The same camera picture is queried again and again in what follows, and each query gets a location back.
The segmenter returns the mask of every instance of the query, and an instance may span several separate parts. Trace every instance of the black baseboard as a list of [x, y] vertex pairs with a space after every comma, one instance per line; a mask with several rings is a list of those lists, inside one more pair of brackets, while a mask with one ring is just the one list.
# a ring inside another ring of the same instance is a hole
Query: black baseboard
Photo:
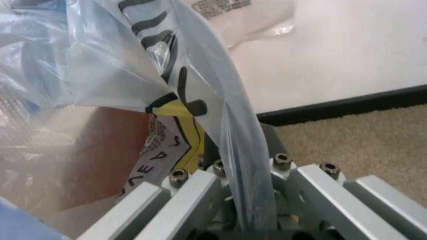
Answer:
[[427, 104], [427, 84], [257, 114], [261, 123], [283, 126], [377, 110]]

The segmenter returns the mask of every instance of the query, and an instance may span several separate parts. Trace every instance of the plastic bag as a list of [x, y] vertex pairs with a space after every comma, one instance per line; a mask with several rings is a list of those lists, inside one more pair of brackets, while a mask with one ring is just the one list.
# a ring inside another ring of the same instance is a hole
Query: plastic bag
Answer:
[[[2, 63], [16, 63], [1, 66], [12, 70], [2, 70], [6, 74], [0, 78], [0, 89], [40, 107], [168, 109], [170, 115], [193, 116], [219, 147], [241, 228], [276, 227], [264, 135], [227, 50], [205, 19], [180, 0], [69, 0], [69, 46], [64, 43], [57, 52], [59, 47], [49, 51], [49, 43], [56, 43], [50, 34], [27, 37], [27, 23], [21, 20], [35, 18], [30, 13], [39, 9], [23, 11], [16, 29], [5, 27], [10, 12], [1, 21], [2, 39], [23, 40], [0, 48], [5, 51]], [[39, 30], [58, 27], [40, 16]], [[65, 32], [61, 28], [58, 33], [61, 40]], [[34, 51], [45, 44], [48, 55]], [[58, 63], [51, 58], [56, 53]], [[22, 62], [37, 68], [22, 67]]]
[[294, 0], [184, 0], [209, 20], [231, 48], [239, 43], [289, 33]]

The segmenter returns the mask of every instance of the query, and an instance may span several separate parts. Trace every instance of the gray metal bar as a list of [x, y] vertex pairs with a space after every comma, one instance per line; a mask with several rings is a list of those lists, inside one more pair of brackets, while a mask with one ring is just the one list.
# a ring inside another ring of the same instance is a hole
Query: gray metal bar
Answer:
[[191, 231], [206, 228], [224, 202], [223, 196], [220, 180], [198, 170], [135, 239], [186, 239]]
[[344, 183], [350, 193], [409, 239], [427, 239], [427, 209], [376, 176]]
[[290, 171], [285, 194], [304, 223], [333, 225], [345, 239], [406, 239], [317, 165]]
[[169, 191], [143, 182], [78, 240], [133, 239], [169, 199]]

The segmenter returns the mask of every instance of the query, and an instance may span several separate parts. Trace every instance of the beige carpet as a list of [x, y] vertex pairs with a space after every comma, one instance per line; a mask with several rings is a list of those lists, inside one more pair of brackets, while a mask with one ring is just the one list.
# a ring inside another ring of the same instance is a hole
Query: beige carpet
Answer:
[[427, 207], [427, 105], [278, 128], [299, 166], [334, 162], [348, 179], [377, 175]]

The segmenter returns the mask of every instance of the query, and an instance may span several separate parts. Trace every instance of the bolt head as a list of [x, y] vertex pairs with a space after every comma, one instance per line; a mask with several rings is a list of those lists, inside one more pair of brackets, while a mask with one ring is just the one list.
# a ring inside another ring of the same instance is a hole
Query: bolt head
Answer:
[[273, 165], [280, 170], [291, 168], [292, 159], [286, 153], [277, 153], [273, 157]]
[[216, 160], [213, 163], [213, 172], [221, 178], [224, 178], [226, 176], [226, 171], [224, 170], [224, 164], [223, 161], [221, 161], [221, 159]]
[[189, 179], [189, 173], [182, 168], [177, 168], [169, 173], [169, 183], [174, 188], [180, 188]]
[[340, 168], [337, 164], [332, 162], [322, 162], [319, 167], [331, 178], [335, 180], [338, 179], [338, 176], [340, 175]]

